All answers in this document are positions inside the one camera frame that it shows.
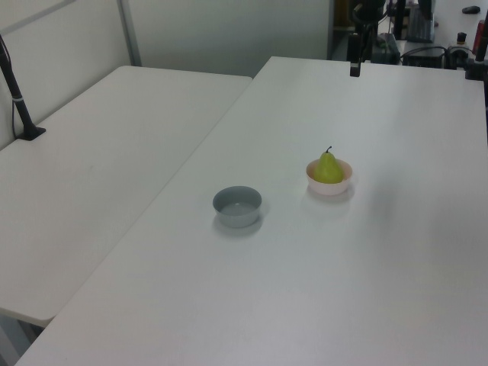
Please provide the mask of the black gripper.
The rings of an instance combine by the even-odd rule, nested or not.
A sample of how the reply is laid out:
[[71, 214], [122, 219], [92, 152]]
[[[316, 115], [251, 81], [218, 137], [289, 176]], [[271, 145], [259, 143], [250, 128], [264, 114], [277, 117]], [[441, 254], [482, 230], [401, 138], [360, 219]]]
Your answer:
[[[384, 0], [352, 1], [352, 21], [357, 25], [376, 24], [384, 17]], [[348, 36], [348, 61], [350, 76], [359, 77], [361, 72], [361, 37]]]

